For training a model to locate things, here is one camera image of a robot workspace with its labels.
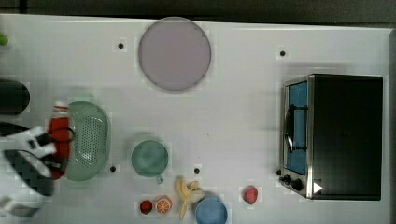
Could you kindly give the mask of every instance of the orange slice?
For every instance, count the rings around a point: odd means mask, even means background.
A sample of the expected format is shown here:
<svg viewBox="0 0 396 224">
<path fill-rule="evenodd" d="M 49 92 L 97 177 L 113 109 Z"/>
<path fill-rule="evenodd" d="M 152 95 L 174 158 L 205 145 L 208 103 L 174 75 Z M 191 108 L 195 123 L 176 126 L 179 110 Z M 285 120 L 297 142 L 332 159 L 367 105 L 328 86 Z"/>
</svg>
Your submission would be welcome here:
<svg viewBox="0 0 396 224">
<path fill-rule="evenodd" d="M 162 197 L 158 202 L 155 203 L 155 208 L 160 214 L 165 214 L 171 210 L 172 201 L 168 197 Z"/>
</svg>

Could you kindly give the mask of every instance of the toaster oven knob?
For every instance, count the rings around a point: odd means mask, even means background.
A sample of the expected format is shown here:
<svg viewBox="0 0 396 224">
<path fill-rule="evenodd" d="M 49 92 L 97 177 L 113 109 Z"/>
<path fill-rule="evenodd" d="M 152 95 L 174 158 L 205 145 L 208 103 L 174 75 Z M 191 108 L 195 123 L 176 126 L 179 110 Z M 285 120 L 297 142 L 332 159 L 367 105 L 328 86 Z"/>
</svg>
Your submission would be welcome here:
<svg viewBox="0 0 396 224">
<path fill-rule="evenodd" d="M 291 181 L 291 186 L 295 189 L 295 190 L 302 190 L 303 189 L 303 182 L 301 182 L 301 179 L 297 178 L 295 180 Z"/>
<path fill-rule="evenodd" d="M 285 185 L 289 185 L 291 181 L 290 175 L 284 175 L 283 177 L 279 178 L 280 181 L 283 181 Z"/>
</svg>

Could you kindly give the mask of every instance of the red fruit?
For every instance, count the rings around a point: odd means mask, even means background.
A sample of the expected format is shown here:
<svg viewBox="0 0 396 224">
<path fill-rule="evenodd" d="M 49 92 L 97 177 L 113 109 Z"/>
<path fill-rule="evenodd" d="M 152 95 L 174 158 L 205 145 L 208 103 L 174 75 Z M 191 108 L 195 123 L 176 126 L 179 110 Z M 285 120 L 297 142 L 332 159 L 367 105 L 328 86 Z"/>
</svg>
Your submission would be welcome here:
<svg viewBox="0 0 396 224">
<path fill-rule="evenodd" d="M 244 191 L 244 200 L 245 202 L 249 204 L 254 204 L 257 201 L 257 197 L 259 195 L 259 192 L 257 191 L 254 186 L 247 186 L 247 188 Z"/>
<path fill-rule="evenodd" d="M 145 200 L 140 204 L 140 212 L 147 215 L 152 210 L 152 202 Z"/>
</svg>

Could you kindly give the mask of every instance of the white tabletop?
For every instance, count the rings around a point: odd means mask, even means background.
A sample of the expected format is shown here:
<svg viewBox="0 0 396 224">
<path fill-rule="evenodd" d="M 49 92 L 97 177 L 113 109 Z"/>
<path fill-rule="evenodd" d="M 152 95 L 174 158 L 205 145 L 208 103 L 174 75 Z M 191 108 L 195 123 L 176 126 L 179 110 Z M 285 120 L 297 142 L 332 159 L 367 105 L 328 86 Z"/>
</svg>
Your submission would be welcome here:
<svg viewBox="0 0 396 224">
<path fill-rule="evenodd" d="M 169 94 L 145 78 L 136 58 L 140 37 L 153 22 L 0 15 L 0 33 L 10 39 L 0 48 L 0 75 L 25 83 L 32 99 L 21 115 L 0 119 L 47 126 L 55 100 L 84 91 L 111 120 L 105 170 L 86 188 L 58 181 L 51 202 L 30 223 L 194 223 L 191 208 L 178 220 L 178 175 L 218 194 L 228 223 L 389 222 L 388 29 L 197 22 L 212 45 L 212 64 L 198 87 Z M 383 76 L 381 201 L 307 201 L 278 184 L 281 85 L 312 73 Z M 142 133 L 160 136 L 169 148 L 171 164 L 161 185 L 138 176 L 129 163 Z M 109 172 L 112 165 L 117 172 Z M 250 184 L 260 190 L 253 206 L 240 198 Z M 139 214 L 138 202 L 163 194 L 174 202 L 168 215 Z"/>
</svg>

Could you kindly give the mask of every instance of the toaster oven door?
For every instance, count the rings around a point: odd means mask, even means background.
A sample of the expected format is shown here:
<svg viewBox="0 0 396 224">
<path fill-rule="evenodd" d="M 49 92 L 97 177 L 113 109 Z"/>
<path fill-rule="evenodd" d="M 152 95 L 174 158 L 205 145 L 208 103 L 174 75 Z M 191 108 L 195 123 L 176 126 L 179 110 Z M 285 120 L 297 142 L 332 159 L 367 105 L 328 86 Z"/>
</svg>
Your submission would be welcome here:
<svg viewBox="0 0 396 224">
<path fill-rule="evenodd" d="M 306 81 L 286 87 L 284 121 L 284 168 L 306 174 L 308 84 Z"/>
</svg>

